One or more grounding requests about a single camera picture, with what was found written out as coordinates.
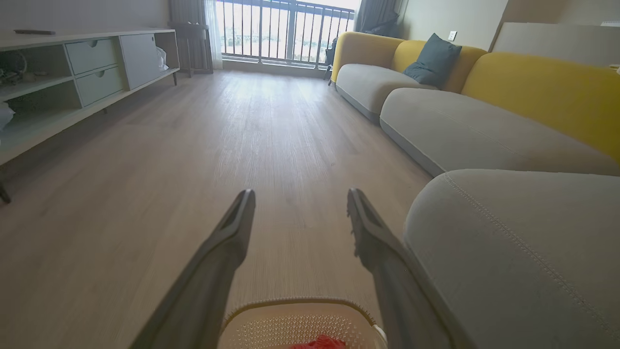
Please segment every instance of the metal railing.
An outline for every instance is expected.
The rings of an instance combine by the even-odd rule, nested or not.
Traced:
[[[326,65],[325,49],[353,30],[355,11],[295,0],[218,0],[224,57]]]

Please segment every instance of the perforated basket surface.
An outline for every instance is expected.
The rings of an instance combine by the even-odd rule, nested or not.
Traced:
[[[373,319],[357,305],[334,299],[270,301],[239,309],[228,318],[219,349],[284,349],[324,334],[347,348],[387,348]]]

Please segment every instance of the drawer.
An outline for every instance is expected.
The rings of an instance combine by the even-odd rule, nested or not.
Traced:
[[[86,107],[123,89],[120,69],[110,68],[77,79],[77,89]]]
[[[74,74],[103,68],[117,62],[112,39],[68,43],[66,47]]]

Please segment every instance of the red fabric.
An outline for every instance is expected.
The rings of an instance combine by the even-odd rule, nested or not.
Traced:
[[[345,349],[346,344],[330,336],[320,335],[308,344],[295,344],[291,349]]]

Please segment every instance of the white plastic bag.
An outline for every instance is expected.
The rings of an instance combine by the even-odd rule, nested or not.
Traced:
[[[15,112],[5,102],[0,102],[0,131],[13,119]]]
[[[155,48],[157,49],[159,72],[168,70],[168,66],[166,65],[166,51],[164,51],[161,47],[155,46]]]

